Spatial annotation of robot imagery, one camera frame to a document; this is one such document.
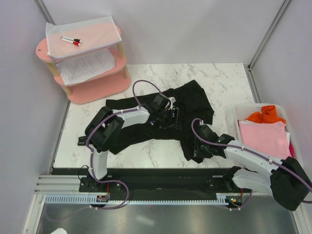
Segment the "black printed t-shirt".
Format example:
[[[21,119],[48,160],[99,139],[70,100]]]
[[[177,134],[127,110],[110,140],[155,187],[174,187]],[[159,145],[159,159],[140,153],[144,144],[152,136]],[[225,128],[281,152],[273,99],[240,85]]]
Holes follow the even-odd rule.
[[[202,158],[193,158],[195,150],[195,135],[191,129],[194,118],[200,118],[207,124],[213,123],[214,110],[212,109],[204,89],[192,80],[181,87],[170,88],[162,92],[167,97],[174,97],[174,106],[179,108],[182,129],[160,129],[159,125],[149,123],[137,124],[121,130],[117,143],[110,149],[118,154],[130,145],[145,142],[151,139],[177,140],[180,142],[184,157],[187,161],[193,160],[202,163]]]

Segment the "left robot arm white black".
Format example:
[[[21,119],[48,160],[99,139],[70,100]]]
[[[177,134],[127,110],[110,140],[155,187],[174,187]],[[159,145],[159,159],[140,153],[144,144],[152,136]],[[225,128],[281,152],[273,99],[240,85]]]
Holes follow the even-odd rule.
[[[92,176],[90,186],[97,192],[107,186],[107,159],[112,147],[117,144],[121,130],[148,123],[159,129],[182,129],[180,110],[177,107],[152,108],[139,105],[135,108],[112,110],[104,106],[85,129],[86,147],[91,151],[89,174]]]

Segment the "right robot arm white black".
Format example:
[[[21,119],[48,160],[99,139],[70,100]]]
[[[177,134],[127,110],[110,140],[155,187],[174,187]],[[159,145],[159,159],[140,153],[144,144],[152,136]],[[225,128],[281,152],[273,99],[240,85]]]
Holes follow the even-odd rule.
[[[280,159],[269,156],[234,139],[229,143],[209,142],[195,134],[201,142],[215,146],[224,152],[226,159],[236,161],[243,167],[223,179],[229,192],[238,188],[250,189],[272,196],[287,210],[295,211],[302,203],[311,204],[306,197],[312,192],[312,182],[301,164],[293,157]]]

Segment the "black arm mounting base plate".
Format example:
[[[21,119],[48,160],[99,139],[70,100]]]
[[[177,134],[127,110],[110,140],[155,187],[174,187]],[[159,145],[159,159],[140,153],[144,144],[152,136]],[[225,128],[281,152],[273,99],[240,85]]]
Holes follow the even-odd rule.
[[[90,193],[109,192],[111,200],[129,201],[191,201],[214,200],[217,193],[238,194],[238,188],[225,168],[193,169],[108,169],[102,181],[91,175],[81,178],[79,191]]]

